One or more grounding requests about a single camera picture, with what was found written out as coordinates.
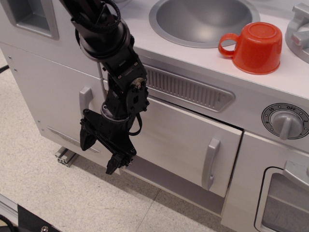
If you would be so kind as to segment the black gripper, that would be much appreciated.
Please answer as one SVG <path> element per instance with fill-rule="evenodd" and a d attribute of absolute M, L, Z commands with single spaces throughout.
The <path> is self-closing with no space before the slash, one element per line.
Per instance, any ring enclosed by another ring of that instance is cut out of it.
<path fill-rule="evenodd" d="M 137 134 L 130 132 L 137 116 L 131 115 L 116 120 L 89 109 L 84 109 L 83 115 L 84 117 L 80 122 L 80 147 L 82 151 L 86 151 L 96 141 L 99 141 L 112 153 L 107 164 L 106 174 L 113 174 L 118 168 L 129 166 L 137 153 L 130 140 L 130 136 Z"/>

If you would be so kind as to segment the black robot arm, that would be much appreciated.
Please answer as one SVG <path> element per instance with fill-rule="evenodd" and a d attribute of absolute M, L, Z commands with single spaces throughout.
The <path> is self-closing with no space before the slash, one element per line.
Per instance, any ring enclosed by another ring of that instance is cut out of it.
<path fill-rule="evenodd" d="M 135 121 L 149 105 L 147 73 L 134 51 L 131 35 L 116 3 L 112 0 L 64 0 L 71 16 L 75 37 L 83 53 L 102 64 L 108 74 L 108 93 L 96 113 L 83 108 L 80 146 L 87 150 L 100 142 L 111 153 L 107 174 L 129 166 L 136 155 L 130 137 Z"/>

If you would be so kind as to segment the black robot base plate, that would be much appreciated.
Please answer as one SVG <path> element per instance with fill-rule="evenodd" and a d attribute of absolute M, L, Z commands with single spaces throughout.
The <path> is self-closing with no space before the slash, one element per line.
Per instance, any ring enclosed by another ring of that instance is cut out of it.
<path fill-rule="evenodd" d="M 52 224 L 46 222 L 27 209 L 18 206 L 19 211 L 8 207 L 0 208 L 1 232 L 59 232 Z"/>

